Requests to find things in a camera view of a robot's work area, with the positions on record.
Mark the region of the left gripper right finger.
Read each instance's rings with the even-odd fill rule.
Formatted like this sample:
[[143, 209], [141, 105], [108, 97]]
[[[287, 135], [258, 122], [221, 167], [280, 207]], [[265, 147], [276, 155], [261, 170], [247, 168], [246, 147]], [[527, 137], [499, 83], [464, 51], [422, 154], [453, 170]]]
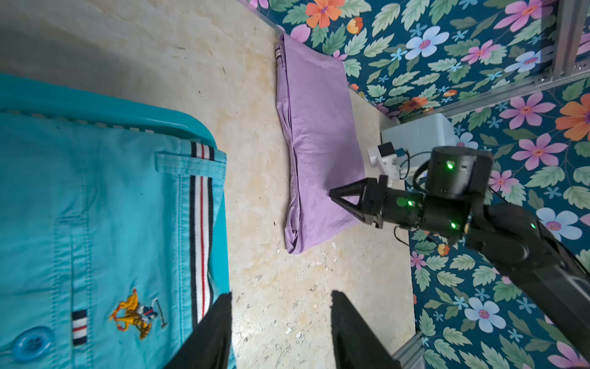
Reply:
[[401, 368], [343, 292], [332, 291], [331, 334], [336, 368]]

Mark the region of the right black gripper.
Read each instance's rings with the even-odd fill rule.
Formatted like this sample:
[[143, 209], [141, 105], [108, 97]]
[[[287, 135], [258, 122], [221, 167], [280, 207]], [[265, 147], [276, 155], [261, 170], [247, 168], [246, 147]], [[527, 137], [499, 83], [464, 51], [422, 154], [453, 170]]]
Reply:
[[384, 223], [416, 228], [423, 215], [423, 194], [389, 188], [384, 176], [330, 189], [329, 196], [357, 220], [379, 229]]

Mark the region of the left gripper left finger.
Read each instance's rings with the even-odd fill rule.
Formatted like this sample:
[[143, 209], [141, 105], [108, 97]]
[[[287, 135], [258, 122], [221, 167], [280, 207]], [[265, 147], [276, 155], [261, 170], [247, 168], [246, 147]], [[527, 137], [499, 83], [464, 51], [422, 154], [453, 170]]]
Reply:
[[232, 293], [222, 294], [164, 368], [228, 368], [232, 335]]

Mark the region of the purple cloth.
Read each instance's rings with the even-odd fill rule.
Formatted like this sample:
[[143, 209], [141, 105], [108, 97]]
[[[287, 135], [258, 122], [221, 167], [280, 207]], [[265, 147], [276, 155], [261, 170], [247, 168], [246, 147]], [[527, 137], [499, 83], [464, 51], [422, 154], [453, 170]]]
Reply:
[[358, 220], [329, 192], [365, 177], [344, 64], [282, 34], [276, 106], [290, 159], [287, 251], [299, 255]]

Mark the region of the teal cloth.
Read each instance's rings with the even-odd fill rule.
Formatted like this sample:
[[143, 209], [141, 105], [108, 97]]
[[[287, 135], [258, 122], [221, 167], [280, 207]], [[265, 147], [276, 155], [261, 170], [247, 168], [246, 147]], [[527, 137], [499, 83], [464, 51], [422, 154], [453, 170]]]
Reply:
[[1, 366], [163, 368], [207, 314], [227, 157], [1, 116]]

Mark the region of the teal plastic basket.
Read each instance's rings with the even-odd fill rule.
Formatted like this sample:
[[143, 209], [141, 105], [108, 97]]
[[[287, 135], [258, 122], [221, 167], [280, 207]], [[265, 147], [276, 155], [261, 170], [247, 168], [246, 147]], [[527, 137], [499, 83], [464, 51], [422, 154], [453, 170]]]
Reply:
[[186, 114], [4, 75], [2, 303], [136, 294], [203, 314], [226, 169]]

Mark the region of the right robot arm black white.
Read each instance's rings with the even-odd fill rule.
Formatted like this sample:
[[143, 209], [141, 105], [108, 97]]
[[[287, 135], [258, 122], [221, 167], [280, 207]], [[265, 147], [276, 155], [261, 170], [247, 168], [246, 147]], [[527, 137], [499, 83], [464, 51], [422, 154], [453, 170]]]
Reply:
[[424, 188], [389, 188], [385, 175], [330, 190], [332, 201], [365, 224], [421, 229], [486, 257], [541, 308], [566, 340], [589, 357], [589, 273], [541, 220], [523, 207], [484, 203], [490, 152], [435, 147], [416, 171]]

